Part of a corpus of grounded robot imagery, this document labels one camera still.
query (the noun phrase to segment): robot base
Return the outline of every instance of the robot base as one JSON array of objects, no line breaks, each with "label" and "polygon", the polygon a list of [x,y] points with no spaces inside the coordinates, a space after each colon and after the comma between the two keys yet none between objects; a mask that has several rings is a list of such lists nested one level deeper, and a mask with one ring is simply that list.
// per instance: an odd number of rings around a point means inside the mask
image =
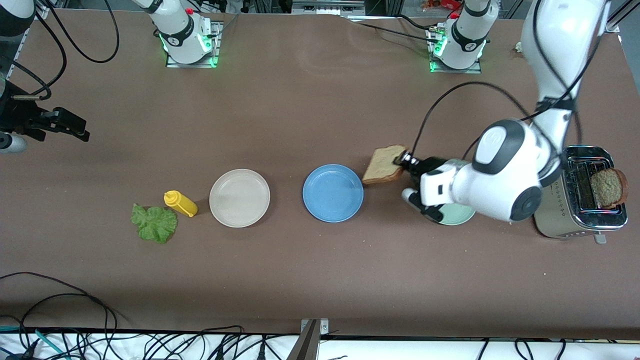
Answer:
[{"label": "robot base", "polygon": [[206,54],[202,59],[190,64],[183,64],[175,61],[171,56],[167,54],[166,67],[180,67],[191,69],[211,69],[218,67],[218,57],[220,56],[220,45],[222,43],[222,29],[224,28],[224,22],[211,21],[209,34],[213,35],[210,39],[205,39],[204,44],[211,46],[211,52]]},{"label": "robot base", "polygon": [[433,43],[430,42],[429,43],[429,68],[431,70],[431,72],[450,72],[453,74],[480,74],[482,73],[482,70],[480,68],[480,61],[476,59],[476,62],[474,62],[473,65],[471,65],[470,67],[466,68],[466,69],[454,69],[451,67],[448,67],[447,65],[445,65],[442,60],[437,57],[435,55],[435,52],[437,50],[440,50],[438,47],[441,46],[441,42],[442,42],[442,37],[443,37],[443,33],[441,31],[442,26],[444,26],[444,23],[441,22],[438,24],[438,26],[434,26],[429,30],[425,30],[425,34],[427,35],[427,38],[432,38],[432,39],[436,39],[439,42],[437,43]]}]

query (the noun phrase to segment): white plate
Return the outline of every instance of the white plate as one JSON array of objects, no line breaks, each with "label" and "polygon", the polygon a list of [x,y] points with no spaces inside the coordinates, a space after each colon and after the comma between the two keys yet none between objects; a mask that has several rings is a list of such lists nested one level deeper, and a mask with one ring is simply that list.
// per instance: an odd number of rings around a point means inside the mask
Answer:
[{"label": "white plate", "polygon": [[267,181],[255,171],[239,168],[222,175],[213,184],[209,207],[223,225],[246,227],[262,218],[270,200]]}]

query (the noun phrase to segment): plate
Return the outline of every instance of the plate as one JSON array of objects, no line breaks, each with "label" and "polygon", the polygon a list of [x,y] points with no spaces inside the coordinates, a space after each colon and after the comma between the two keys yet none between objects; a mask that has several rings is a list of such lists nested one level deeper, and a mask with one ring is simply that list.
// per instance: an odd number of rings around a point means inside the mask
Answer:
[{"label": "plate", "polygon": [[341,222],[355,215],[364,199],[360,178],[350,168],[329,164],[309,174],[302,199],[311,215],[324,222]]},{"label": "plate", "polygon": [[443,225],[464,224],[465,222],[468,222],[476,213],[476,211],[469,206],[460,204],[444,204],[440,208],[440,212],[443,215],[442,221],[440,223]]},{"label": "plate", "polygon": [[209,207],[223,225],[247,227],[262,218],[270,200],[267,181],[253,170],[239,168],[222,175],[213,184]]}]

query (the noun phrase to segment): red object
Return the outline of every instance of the red object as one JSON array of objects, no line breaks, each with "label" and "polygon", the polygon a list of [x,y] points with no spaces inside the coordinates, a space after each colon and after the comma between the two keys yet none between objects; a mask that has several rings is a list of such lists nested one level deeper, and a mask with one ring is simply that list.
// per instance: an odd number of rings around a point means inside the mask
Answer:
[{"label": "red object", "polygon": [[457,10],[462,5],[461,2],[456,0],[440,0],[440,6],[449,10]]}]

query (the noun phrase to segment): silver toaster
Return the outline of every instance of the silver toaster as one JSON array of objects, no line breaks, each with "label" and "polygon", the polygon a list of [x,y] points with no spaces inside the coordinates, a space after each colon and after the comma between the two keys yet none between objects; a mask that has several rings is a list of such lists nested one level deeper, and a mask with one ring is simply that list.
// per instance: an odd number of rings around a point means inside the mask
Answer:
[{"label": "silver toaster", "polygon": [[591,190],[591,175],[613,167],[611,155],[601,147],[569,146],[563,154],[562,176],[542,189],[542,203],[533,215],[536,227],[545,236],[570,239],[593,235],[606,243],[604,232],[627,223],[625,205],[600,209]]}]

